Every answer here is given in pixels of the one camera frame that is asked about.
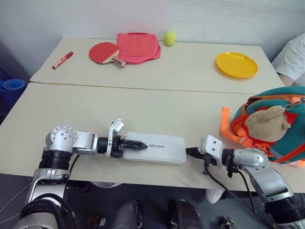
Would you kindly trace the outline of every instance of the white table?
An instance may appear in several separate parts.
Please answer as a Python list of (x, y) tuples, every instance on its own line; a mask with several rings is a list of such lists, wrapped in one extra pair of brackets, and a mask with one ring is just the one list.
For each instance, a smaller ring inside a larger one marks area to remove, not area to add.
[[(89, 50), (100, 39), (63, 38), (32, 82), (90, 85), (122, 88), (159, 89), (197, 92), (257, 94), (283, 86), (260, 46), (176, 43), (161, 45), (161, 58), (142, 64), (128, 64), (120, 69), (113, 63), (99, 65), (89, 58)], [(70, 51), (74, 55), (58, 69), (51, 68)], [(240, 52), (256, 61), (258, 73), (236, 80), (223, 75), (216, 58), (223, 52)]]
[[(200, 138), (220, 138), (223, 106), (236, 111), (248, 94), (156, 91), (30, 83), (0, 126), (0, 173), (32, 176), (41, 160), (45, 136), (55, 126), (68, 124), (77, 130), (107, 136), (112, 120), (126, 123), (120, 132), (177, 135), (187, 147)], [(305, 168), (273, 164), (294, 192), (305, 192)], [(126, 161), (104, 155), (81, 156), (71, 179), (161, 186), (215, 188), (202, 174), (202, 160), (188, 156), (182, 165)], [(245, 190), (238, 175), (226, 170), (211, 172), (231, 190)]]

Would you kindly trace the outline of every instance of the red marker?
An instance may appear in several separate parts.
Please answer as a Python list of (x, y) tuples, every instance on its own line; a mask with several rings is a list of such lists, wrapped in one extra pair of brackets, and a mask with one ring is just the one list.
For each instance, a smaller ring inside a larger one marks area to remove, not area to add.
[(57, 64), (52, 66), (52, 69), (57, 69), (59, 66), (61, 66), (62, 63), (64, 63), (67, 59), (69, 59), (73, 55), (73, 52), (69, 52), (67, 55), (65, 55), (63, 58), (61, 58), (60, 61), (58, 61)]

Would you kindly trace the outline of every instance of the yellow plate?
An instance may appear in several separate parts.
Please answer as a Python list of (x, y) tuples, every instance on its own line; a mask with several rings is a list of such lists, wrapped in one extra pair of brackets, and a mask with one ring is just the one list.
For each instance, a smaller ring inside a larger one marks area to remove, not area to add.
[(216, 60), (217, 66), (224, 74), (235, 78), (249, 78), (254, 76), (258, 67), (250, 57), (237, 52), (225, 52)]

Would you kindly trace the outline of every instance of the tennis ball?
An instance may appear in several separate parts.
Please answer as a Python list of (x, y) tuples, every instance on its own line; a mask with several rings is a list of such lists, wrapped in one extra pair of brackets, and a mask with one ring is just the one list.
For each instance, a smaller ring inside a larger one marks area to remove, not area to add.
[(167, 45), (173, 45), (176, 42), (176, 34), (174, 32), (167, 32), (165, 34), (164, 42)]

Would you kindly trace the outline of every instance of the backpack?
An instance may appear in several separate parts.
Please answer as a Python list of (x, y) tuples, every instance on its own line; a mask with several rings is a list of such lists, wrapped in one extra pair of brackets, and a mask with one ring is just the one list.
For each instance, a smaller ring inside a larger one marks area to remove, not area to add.
[[(249, 136), (245, 122), (254, 112), (280, 105), (285, 109), (287, 122), (291, 127), (276, 142), (265, 142)], [(230, 125), (230, 108), (223, 108), (221, 133), (238, 142), (243, 147), (254, 147), (263, 150), (269, 160), (278, 163), (298, 161), (305, 166), (305, 87), (280, 87), (252, 96), (236, 112)]]

